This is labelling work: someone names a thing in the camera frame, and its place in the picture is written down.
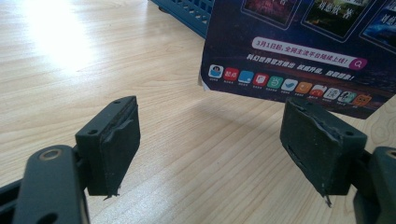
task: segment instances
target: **printed advertisement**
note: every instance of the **printed advertisement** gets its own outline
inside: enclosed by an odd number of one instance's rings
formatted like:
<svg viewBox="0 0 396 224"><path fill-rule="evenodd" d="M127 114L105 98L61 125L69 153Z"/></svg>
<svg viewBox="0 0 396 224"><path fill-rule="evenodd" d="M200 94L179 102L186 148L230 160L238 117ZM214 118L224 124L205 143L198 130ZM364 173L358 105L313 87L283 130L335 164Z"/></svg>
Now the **printed advertisement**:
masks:
<svg viewBox="0 0 396 224"><path fill-rule="evenodd" d="M396 92L396 0L216 0L201 78L367 119Z"/></svg>

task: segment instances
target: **wooden table surface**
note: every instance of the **wooden table surface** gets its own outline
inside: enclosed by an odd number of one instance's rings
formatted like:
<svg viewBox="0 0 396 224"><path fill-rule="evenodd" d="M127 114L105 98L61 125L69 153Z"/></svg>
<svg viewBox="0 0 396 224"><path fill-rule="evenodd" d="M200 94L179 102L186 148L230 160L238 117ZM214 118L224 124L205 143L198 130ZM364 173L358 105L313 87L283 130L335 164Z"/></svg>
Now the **wooden table surface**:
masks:
<svg viewBox="0 0 396 224"><path fill-rule="evenodd" d="M92 223L355 223L356 190L329 208L281 146L283 104L197 85L204 42L147 0L0 1L0 186L136 95L140 148L119 197L88 197ZM396 147L396 98L337 116Z"/></svg>

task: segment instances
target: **app icon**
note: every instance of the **app icon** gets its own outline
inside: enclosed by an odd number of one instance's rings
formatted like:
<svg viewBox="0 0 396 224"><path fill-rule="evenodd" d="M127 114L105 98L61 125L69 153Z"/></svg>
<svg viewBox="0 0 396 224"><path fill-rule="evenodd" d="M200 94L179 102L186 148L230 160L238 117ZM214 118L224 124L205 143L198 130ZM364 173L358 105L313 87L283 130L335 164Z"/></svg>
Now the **app icon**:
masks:
<svg viewBox="0 0 396 224"><path fill-rule="evenodd" d="M371 101L372 97L369 95L359 95L352 102L353 105L364 106L367 105Z"/></svg>
<svg viewBox="0 0 396 224"><path fill-rule="evenodd" d="M329 88L326 93L324 93L323 97L326 99L335 100L340 94L340 90L336 88Z"/></svg>
<svg viewBox="0 0 396 224"><path fill-rule="evenodd" d="M339 102L350 103L353 99L355 99L356 93L352 91L344 91L340 97L338 97Z"/></svg>
<svg viewBox="0 0 396 224"><path fill-rule="evenodd" d="M327 90L326 86L322 86L322 85L315 85L314 88L312 88L311 92L309 92L310 95L313 96L322 96L323 93Z"/></svg>
<svg viewBox="0 0 396 224"><path fill-rule="evenodd" d="M224 71L224 79L229 81L235 81L238 78L239 70L236 68L228 67Z"/></svg>
<svg viewBox="0 0 396 224"><path fill-rule="evenodd" d="M280 85L282 84L282 81L283 81L283 77L270 77L267 87L273 88L273 89L278 89L280 87Z"/></svg>
<svg viewBox="0 0 396 224"><path fill-rule="evenodd" d="M224 68L219 65L212 64L209 67L209 76L215 78L221 78Z"/></svg>
<svg viewBox="0 0 396 224"><path fill-rule="evenodd" d="M282 85L282 90L284 91L294 91L297 86L298 81L294 79L287 78Z"/></svg>
<svg viewBox="0 0 396 224"><path fill-rule="evenodd" d="M258 73L256 76L253 78L253 85L255 86L265 86L268 82L268 75L265 75L263 73Z"/></svg>
<svg viewBox="0 0 396 224"><path fill-rule="evenodd" d="M253 73L249 71L242 71L239 75L238 81L243 83L250 83L251 79L253 78Z"/></svg>
<svg viewBox="0 0 396 224"><path fill-rule="evenodd" d="M300 82L296 88L296 92L306 94L311 90L312 83L309 82Z"/></svg>

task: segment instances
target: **blue plastic crate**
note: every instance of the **blue plastic crate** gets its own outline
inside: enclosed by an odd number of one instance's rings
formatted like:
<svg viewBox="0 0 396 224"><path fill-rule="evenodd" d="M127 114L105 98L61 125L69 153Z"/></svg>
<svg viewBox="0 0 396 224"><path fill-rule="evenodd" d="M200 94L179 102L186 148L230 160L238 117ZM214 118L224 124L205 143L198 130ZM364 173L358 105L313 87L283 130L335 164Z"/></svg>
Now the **blue plastic crate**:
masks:
<svg viewBox="0 0 396 224"><path fill-rule="evenodd" d="M151 0L169 14L206 38L215 0Z"/></svg>

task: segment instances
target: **blue plastic shelf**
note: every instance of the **blue plastic shelf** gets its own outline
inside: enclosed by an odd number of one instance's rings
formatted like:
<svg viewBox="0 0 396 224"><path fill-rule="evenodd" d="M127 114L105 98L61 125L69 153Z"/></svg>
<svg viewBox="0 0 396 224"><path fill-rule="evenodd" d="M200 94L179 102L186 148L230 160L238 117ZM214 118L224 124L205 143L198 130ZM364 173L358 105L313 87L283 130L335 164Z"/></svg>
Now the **blue plastic shelf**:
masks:
<svg viewBox="0 0 396 224"><path fill-rule="evenodd" d="M151 0L195 33L206 38L214 0Z"/></svg>

